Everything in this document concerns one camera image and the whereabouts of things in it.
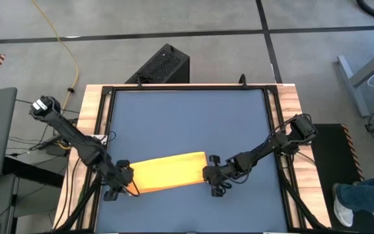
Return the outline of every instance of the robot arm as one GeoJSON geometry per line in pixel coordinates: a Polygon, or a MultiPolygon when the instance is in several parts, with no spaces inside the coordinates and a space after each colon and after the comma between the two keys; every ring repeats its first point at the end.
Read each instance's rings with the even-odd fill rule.
{"type": "Polygon", "coordinates": [[[223,190],[231,188],[231,185],[226,187],[224,181],[248,176],[252,167],[266,155],[273,152],[293,155],[299,151],[298,146],[309,145],[315,139],[317,130],[308,117],[307,114],[300,114],[287,120],[279,131],[272,132],[261,145],[227,159],[226,165],[219,166],[220,157],[211,155],[210,161],[214,166],[203,168],[203,179],[212,186],[212,196],[222,197],[225,193],[223,190]],[[292,129],[289,135],[285,133],[287,124],[292,129]]]}
{"type": "Polygon", "coordinates": [[[105,195],[105,200],[116,200],[118,192],[126,191],[125,187],[131,183],[134,175],[129,161],[118,161],[117,165],[114,165],[99,139],[85,136],[61,115],[60,103],[55,98],[42,96],[31,105],[30,115],[56,129],[77,149],[81,161],[101,175],[111,188],[105,195]]]}

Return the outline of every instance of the concrete floor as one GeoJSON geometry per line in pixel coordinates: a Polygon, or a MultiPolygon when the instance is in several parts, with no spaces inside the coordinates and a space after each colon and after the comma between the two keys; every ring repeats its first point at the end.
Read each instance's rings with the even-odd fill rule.
{"type": "MultiPolygon", "coordinates": [[[[262,29],[255,0],[38,0],[38,4],[61,36],[262,29]]],[[[262,4],[269,29],[374,26],[374,18],[354,0],[262,0],[262,4]]],[[[0,0],[0,39],[53,36],[30,0],[0,0]]],[[[374,140],[366,133],[367,120],[359,117],[336,65],[337,56],[345,55],[354,71],[361,68],[374,56],[374,31],[282,33],[271,34],[271,39],[282,80],[297,85],[303,110],[315,123],[347,124],[364,175],[374,177],[374,140]]],[[[191,56],[192,83],[235,83],[241,73],[250,83],[275,83],[263,34],[67,42],[81,71],[68,109],[80,109],[88,84],[125,82],[165,43],[191,56]]],[[[0,88],[15,86],[18,99],[27,101],[40,95],[64,100],[75,74],[73,61],[58,43],[0,44],[0,53],[6,55],[0,88]]],[[[374,90],[362,88],[374,111],[374,90]]],[[[16,103],[11,135],[39,139],[44,125],[32,120],[28,109],[27,104],[16,103]]],[[[43,152],[19,157],[27,163],[50,158],[43,152]]],[[[43,167],[57,172],[65,163],[56,159],[43,167]]],[[[21,181],[20,195],[38,187],[21,181]]],[[[58,189],[46,187],[24,200],[18,212],[40,213],[21,217],[17,233],[48,231],[48,214],[54,218],[59,194],[58,189]],[[36,208],[37,203],[43,206],[36,208]]]]}

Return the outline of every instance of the white sneaker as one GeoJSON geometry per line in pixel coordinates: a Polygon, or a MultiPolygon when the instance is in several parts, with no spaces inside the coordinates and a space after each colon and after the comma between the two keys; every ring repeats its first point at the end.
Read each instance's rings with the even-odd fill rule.
{"type": "Polygon", "coordinates": [[[334,196],[334,214],[336,215],[338,221],[345,227],[351,227],[353,225],[353,211],[349,208],[344,207],[338,197],[336,196],[336,187],[338,184],[332,186],[333,196],[334,196]]]}

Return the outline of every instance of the yellow cable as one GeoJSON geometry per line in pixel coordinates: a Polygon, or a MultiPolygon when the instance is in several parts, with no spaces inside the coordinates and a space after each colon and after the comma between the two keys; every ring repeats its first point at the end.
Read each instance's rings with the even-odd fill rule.
{"type": "MultiPolygon", "coordinates": [[[[48,22],[48,24],[50,25],[51,29],[53,30],[53,32],[55,32],[56,34],[56,37],[57,37],[57,40],[58,42],[60,42],[60,44],[62,44],[62,46],[64,46],[64,48],[67,49],[67,51],[69,52],[70,56],[72,57],[73,61],[75,62],[75,67],[76,67],[76,77],[75,77],[75,80],[73,81],[73,84],[71,85],[70,88],[75,88],[75,85],[77,83],[77,81],[79,80],[79,67],[77,66],[77,60],[75,58],[75,56],[73,55],[73,53],[70,51],[70,49],[65,45],[64,42],[61,41],[55,27],[53,26],[53,24],[51,23],[51,21],[49,20],[49,18],[44,14],[43,10],[37,5],[36,1],[35,0],[31,0],[32,3],[34,4],[34,6],[36,6],[37,10],[44,16],[45,20],[48,22]]],[[[64,100],[64,104],[63,104],[63,111],[62,113],[64,112],[64,110],[66,109],[67,107],[67,104],[68,104],[68,101],[69,101],[69,97],[70,97],[70,91],[68,90],[68,94],[66,96],[66,99],[64,100]]],[[[70,150],[71,147],[70,146],[63,146],[60,141],[57,142],[58,146],[60,146],[63,150],[70,150]]]]}

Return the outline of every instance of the yellow cloth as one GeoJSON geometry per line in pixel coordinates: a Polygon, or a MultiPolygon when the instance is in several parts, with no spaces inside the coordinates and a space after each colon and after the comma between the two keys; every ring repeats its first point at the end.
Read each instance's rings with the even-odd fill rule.
{"type": "MultiPolygon", "coordinates": [[[[205,152],[186,153],[131,164],[140,194],[204,182],[205,152]]],[[[128,190],[137,191],[131,183],[128,190]]]]}

